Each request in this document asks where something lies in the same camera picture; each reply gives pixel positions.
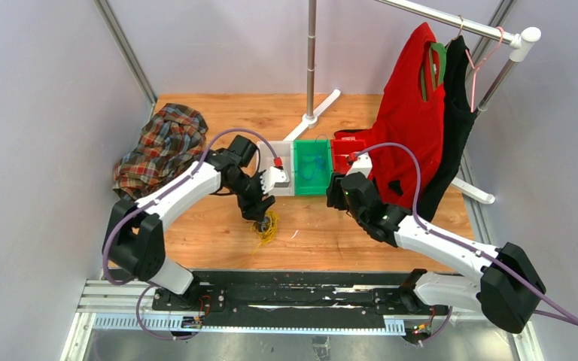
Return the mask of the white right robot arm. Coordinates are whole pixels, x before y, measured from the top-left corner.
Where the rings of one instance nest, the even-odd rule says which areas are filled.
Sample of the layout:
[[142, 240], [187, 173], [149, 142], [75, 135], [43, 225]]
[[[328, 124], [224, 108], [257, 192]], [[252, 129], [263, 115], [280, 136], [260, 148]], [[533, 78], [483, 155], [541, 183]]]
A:
[[332, 173], [327, 207], [346, 212], [373, 240], [423, 254], [454, 275], [415, 270], [402, 285], [400, 304], [417, 314], [428, 305], [481, 312], [498, 328], [519, 334], [536, 313], [546, 287], [518, 245], [483, 244], [417, 221], [412, 211], [382, 201], [360, 173]]

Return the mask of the green hanger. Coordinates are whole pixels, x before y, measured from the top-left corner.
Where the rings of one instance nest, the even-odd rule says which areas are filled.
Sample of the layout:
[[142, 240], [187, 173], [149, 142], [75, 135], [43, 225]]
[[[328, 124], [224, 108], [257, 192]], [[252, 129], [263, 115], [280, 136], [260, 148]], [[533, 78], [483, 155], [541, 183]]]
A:
[[425, 45], [420, 69], [421, 97], [427, 102], [443, 84], [446, 72], [446, 48], [442, 43], [428, 42]]

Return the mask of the silver clothes rack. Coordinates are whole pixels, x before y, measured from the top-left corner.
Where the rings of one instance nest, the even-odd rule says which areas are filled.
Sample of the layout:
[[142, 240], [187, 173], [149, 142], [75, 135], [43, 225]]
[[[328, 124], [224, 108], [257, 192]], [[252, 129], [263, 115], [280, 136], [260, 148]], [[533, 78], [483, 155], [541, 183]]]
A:
[[[505, 20], [514, 1], [501, 1], [497, 6], [488, 25], [466, 20], [462, 16], [449, 14], [444, 11], [430, 8], [413, 1], [384, 1], [385, 5], [402, 11], [416, 14], [429, 20], [447, 26], [455, 27], [461, 32], [469, 32], [478, 35], [482, 40], [476, 45], [476, 59], [480, 62], [485, 60], [483, 51], [489, 40], [496, 40], [499, 45], [505, 44], [513, 49], [509, 54], [509, 59], [500, 70], [492, 85], [489, 87], [482, 100], [475, 107], [476, 114], [479, 115], [488, 107], [488, 103], [496, 93], [497, 89], [506, 79], [515, 65], [522, 62], [530, 53], [533, 46], [541, 39], [542, 32], [537, 27], [528, 27], [520, 33], [502, 31], [501, 23]], [[316, 54], [316, 21], [317, 2], [308, 2], [308, 31], [307, 31], [307, 63], [306, 63], [306, 112], [302, 115], [300, 123], [284, 138], [286, 141], [293, 141], [302, 136], [308, 129], [313, 129], [318, 125], [319, 117], [327, 111], [342, 95], [339, 89], [334, 89], [319, 105], [315, 104], [315, 54]]]

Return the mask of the white plastic bin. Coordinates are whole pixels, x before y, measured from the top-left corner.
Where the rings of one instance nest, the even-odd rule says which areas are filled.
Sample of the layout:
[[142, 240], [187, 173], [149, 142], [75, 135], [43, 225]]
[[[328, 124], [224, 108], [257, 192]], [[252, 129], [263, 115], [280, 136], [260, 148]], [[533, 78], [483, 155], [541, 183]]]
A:
[[[294, 146], [292, 141], [269, 141], [277, 156], [282, 161], [284, 173], [287, 175], [285, 183], [274, 186], [270, 195], [276, 197], [295, 196], [295, 182], [293, 169]], [[262, 171], [274, 166], [274, 156], [263, 141], [257, 142], [260, 151], [260, 158], [257, 161], [257, 168]]]

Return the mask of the plaid shirt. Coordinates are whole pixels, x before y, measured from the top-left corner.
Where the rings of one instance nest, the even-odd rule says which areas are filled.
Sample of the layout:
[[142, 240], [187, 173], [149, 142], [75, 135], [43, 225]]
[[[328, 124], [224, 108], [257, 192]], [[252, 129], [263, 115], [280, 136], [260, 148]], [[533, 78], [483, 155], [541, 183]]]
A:
[[130, 201], [160, 190], [202, 155], [207, 131], [199, 111], [165, 104], [143, 126], [135, 148], [115, 164], [112, 190]]

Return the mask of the green plastic bin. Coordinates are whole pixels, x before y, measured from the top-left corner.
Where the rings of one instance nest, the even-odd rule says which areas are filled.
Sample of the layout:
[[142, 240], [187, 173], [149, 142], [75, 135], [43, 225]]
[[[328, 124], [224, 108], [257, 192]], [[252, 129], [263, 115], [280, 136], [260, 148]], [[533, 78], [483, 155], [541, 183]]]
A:
[[295, 196], [323, 196], [333, 172], [330, 140], [294, 141]]

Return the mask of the pink hanger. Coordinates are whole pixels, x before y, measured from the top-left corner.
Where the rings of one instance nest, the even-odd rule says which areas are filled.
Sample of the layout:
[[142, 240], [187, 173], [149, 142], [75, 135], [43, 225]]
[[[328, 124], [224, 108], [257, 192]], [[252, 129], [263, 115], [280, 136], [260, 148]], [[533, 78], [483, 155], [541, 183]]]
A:
[[468, 49], [466, 49], [465, 55], [467, 56], [469, 65], [471, 67], [471, 69], [473, 70], [473, 76], [472, 76], [472, 87], [471, 87], [471, 98], [470, 98], [470, 112], [472, 114], [476, 113], [476, 110], [478, 109], [478, 107], [475, 104], [475, 95], [476, 95], [476, 78], [477, 78], [477, 74], [480, 70], [480, 68], [484, 65], [484, 63], [486, 62], [486, 60], [488, 59], [488, 57], [492, 56], [497, 49], [502, 45], [503, 43], [503, 34], [504, 34], [504, 30], [502, 26], [496, 26], [496, 29], [499, 31], [500, 33], [500, 37], [499, 40], [497, 41], [497, 44], [494, 46], [493, 50], [486, 56], [484, 56], [479, 63], [477, 63], [476, 65], [473, 63], [473, 59], [472, 56], [470, 55], [470, 51]]

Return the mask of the black garment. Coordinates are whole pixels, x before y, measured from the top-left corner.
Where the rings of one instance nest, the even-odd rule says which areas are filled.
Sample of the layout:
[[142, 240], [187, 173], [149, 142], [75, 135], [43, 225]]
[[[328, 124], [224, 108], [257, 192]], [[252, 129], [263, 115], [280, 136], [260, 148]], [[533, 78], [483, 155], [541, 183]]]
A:
[[419, 196], [417, 205], [418, 216], [429, 222], [433, 220], [444, 193], [458, 173], [467, 139], [476, 120], [476, 114], [470, 110], [466, 91], [466, 72], [470, 65], [468, 50], [464, 37], [460, 35], [449, 43], [446, 52], [442, 159], [436, 174]]

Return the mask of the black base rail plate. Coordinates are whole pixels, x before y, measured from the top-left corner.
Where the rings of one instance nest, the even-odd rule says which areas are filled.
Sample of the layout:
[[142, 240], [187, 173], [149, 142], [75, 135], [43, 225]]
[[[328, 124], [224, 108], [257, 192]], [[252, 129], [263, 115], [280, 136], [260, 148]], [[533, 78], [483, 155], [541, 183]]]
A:
[[402, 272], [199, 270], [189, 296], [156, 290], [154, 311], [203, 316], [206, 326], [380, 329], [385, 317], [438, 320], [446, 306], [419, 304], [399, 289]]

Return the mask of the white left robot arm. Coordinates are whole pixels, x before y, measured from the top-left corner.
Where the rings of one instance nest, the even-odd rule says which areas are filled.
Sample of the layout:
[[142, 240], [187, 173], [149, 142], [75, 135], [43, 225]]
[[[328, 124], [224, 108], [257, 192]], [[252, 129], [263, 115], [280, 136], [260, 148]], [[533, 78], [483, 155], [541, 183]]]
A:
[[170, 291], [181, 310], [193, 310], [200, 301], [201, 292], [194, 286], [197, 279], [188, 268], [167, 257], [164, 234], [191, 206], [222, 189], [236, 196], [242, 217], [253, 222], [256, 232], [271, 231], [268, 210], [275, 198], [270, 192], [284, 183], [287, 175], [268, 141], [264, 144], [273, 156], [272, 166], [246, 174], [243, 169], [257, 146], [243, 133], [244, 129], [237, 129], [228, 148], [205, 149], [188, 170], [155, 193], [135, 201], [121, 199], [114, 205], [102, 246], [103, 271], [111, 284], [123, 283], [110, 274], [109, 265], [114, 263], [132, 279]]

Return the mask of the red plastic bin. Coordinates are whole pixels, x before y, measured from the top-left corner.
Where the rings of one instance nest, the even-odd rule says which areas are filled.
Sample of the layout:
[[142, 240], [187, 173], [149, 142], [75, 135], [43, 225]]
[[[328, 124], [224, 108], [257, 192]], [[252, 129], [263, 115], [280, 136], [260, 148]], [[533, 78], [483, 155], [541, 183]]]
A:
[[367, 145], [365, 140], [352, 137], [332, 139], [330, 141], [333, 170], [337, 173], [346, 174], [351, 168], [347, 158], [354, 152], [364, 150]]

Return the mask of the red sweater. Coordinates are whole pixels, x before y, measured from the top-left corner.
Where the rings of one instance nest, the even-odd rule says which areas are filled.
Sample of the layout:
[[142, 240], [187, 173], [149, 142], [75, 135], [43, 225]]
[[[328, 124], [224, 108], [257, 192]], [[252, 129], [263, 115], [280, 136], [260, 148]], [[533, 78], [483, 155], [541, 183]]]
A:
[[443, 153], [444, 98], [442, 84], [427, 102], [421, 97], [420, 69], [425, 45], [437, 42], [422, 23], [404, 45], [385, 85], [376, 121], [369, 129], [343, 129], [335, 138], [363, 139], [370, 151], [373, 180], [382, 200], [412, 208], [416, 170], [426, 187], [440, 165]]

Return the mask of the aluminium frame rail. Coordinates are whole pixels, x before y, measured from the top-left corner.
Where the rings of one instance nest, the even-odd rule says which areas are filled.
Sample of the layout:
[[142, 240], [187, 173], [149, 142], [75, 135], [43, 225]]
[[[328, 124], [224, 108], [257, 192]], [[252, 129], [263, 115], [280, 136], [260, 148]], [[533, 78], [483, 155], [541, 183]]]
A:
[[85, 283], [63, 360], [542, 360], [482, 314], [407, 308], [402, 273], [200, 274], [184, 304], [139, 281]]

